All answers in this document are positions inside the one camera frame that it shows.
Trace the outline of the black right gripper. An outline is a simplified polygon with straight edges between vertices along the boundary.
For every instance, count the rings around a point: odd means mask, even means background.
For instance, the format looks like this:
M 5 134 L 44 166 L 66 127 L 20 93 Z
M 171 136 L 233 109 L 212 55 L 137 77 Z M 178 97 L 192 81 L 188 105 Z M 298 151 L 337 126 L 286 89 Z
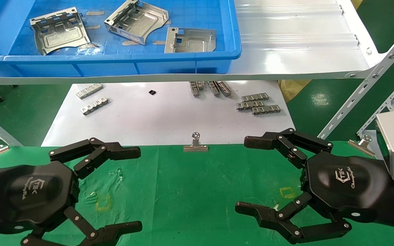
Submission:
M 352 226 L 344 218 L 363 223 L 382 223 L 387 217 L 385 193 L 390 176 L 379 160 L 330 154 L 333 144 L 288 128 L 246 136 L 250 149 L 277 150 L 298 169 L 305 168 L 305 190 L 279 211 L 258 204 L 237 202 L 235 211 L 252 216 L 258 226 L 277 231 L 291 244 L 343 237 Z M 301 149 L 316 155 L 309 158 Z M 329 223 L 298 227 L 291 218 L 310 205 Z

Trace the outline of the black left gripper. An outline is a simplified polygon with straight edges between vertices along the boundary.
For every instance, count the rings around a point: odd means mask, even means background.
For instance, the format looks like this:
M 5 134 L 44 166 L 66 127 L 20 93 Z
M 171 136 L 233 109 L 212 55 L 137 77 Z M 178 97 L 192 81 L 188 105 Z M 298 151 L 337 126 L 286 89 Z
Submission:
M 74 171 L 63 164 L 81 157 Z M 107 160 L 139 157 L 139 147 L 90 138 L 50 151 L 53 162 L 47 165 L 0 168 L 0 234 L 33 230 L 22 246 L 61 246 L 42 237 L 68 218 L 85 235 L 79 246 L 115 246 L 122 235 L 140 232 L 141 221 L 94 229 L 74 208 L 80 192 L 78 178 L 88 177 Z

